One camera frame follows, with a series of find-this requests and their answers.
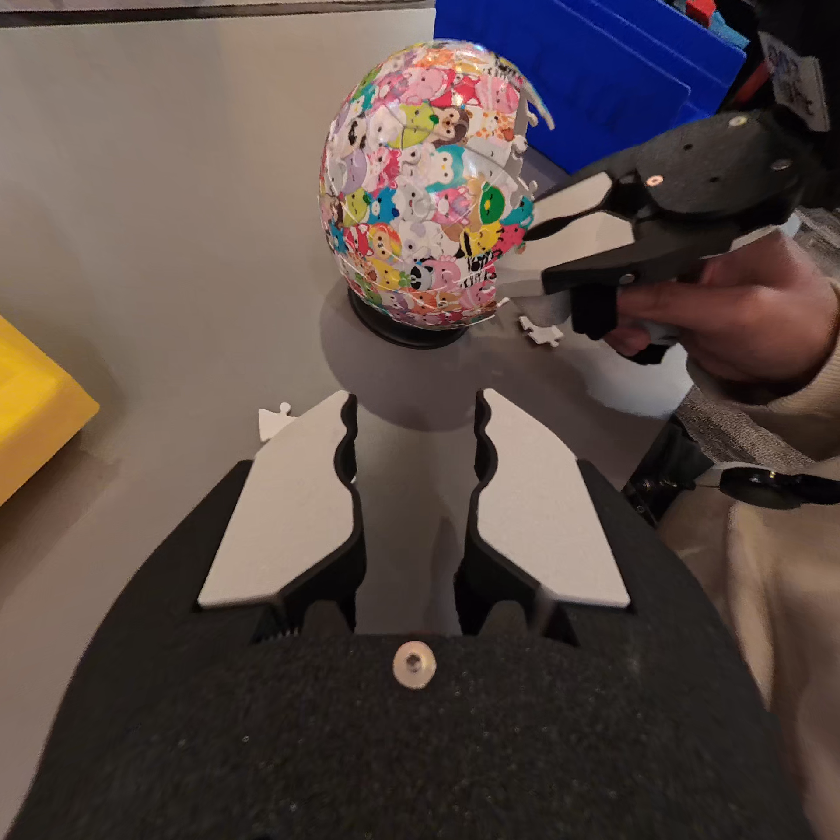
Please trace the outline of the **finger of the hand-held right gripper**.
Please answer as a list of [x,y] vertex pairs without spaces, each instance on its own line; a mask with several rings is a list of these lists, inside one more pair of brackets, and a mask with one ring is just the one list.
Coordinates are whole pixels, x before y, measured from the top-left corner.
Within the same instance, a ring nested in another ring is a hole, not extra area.
[[526,239],[549,238],[569,228],[578,238],[644,239],[637,215],[646,206],[646,187],[637,172],[597,172],[537,199]]
[[633,223],[621,217],[578,217],[561,230],[523,240],[497,261],[497,294],[502,298],[551,295],[543,279],[550,269],[632,245]]

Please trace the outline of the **person's right forearm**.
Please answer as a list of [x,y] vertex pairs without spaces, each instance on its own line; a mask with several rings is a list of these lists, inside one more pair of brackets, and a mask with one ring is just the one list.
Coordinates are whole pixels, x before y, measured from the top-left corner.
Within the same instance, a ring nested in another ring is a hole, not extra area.
[[775,433],[815,461],[837,457],[839,452],[838,336],[830,351],[807,385],[772,405]]

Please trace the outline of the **yellow plastic bin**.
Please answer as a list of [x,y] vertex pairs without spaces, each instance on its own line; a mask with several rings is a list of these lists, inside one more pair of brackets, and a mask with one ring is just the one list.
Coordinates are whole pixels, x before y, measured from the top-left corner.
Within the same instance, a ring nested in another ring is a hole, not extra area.
[[100,411],[58,363],[1,319],[1,503]]

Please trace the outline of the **white puzzle piece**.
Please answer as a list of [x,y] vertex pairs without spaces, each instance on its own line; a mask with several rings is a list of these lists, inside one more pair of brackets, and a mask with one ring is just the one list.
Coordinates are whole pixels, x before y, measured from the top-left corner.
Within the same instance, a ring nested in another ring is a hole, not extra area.
[[522,333],[537,346],[557,349],[564,338],[564,333],[557,325],[539,326],[524,315],[518,317],[518,324]]
[[291,414],[291,405],[288,402],[282,402],[276,411],[261,407],[257,412],[260,443],[263,445],[268,443],[274,436],[293,423],[295,419]]

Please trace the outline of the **person's right hand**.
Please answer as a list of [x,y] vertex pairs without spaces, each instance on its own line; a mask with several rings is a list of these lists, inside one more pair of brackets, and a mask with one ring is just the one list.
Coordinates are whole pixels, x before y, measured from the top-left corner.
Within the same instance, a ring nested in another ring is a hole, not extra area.
[[694,368],[720,382],[792,393],[810,382],[838,335],[834,284],[778,228],[705,260],[699,279],[631,287],[605,342],[626,358],[652,341],[647,322],[673,328]]

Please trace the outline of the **blue plastic bin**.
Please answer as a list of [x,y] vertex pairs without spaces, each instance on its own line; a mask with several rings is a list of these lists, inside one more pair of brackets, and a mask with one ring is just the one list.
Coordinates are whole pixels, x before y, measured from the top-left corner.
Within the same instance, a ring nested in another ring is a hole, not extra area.
[[529,144],[573,174],[718,111],[749,46],[718,5],[437,1],[434,35],[517,66],[555,125],[529,129]]

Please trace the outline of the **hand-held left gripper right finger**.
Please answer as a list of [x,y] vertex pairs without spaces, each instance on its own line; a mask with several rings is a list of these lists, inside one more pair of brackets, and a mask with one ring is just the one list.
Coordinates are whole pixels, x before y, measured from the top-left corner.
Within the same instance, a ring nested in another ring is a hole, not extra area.
[[631,598],[578,459],[493,389],[476,396],[476,477],[462,577],[484,603],[539,595],[623,610]]

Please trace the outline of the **beige hoodie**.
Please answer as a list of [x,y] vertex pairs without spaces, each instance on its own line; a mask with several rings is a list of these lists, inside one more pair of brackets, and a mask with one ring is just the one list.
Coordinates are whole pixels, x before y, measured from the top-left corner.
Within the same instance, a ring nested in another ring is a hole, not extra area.
[[819,838],[839,830],[838,506],[771,510],[711,484],[679,494],[662,540],[735,636]]

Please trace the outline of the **colourful puzzle ball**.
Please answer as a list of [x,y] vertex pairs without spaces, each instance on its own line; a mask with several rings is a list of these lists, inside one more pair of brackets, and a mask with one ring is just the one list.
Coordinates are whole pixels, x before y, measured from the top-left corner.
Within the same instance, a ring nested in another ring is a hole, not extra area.
[[497,309],[496,265],[532,224],[527,131],[553,119],[519,68],[436,40],[396,51],[344,100],[325,140],[322,229],[349,290],[422,329]]

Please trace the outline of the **black ball stand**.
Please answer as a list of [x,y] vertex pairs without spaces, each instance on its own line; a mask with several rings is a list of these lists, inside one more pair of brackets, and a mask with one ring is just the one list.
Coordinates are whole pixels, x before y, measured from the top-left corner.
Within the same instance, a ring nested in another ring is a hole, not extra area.
[[468,327],[454,329],[422,329],[394,320],[391,316],[373,307],[369,302],[347,291],[350,307],[356,318],[375,336],[409,350],[438,350],[462,339]]

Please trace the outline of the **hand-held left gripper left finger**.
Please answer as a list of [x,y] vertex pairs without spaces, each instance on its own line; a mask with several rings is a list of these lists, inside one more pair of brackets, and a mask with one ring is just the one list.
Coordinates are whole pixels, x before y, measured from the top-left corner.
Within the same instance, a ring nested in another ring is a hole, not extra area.
[[263,444],[248,472],[197,604],[274,603],[305,610],[303,589],[336,572],[340,601],[362,581],[361,501],[354,484],[355,395],[336,391]]

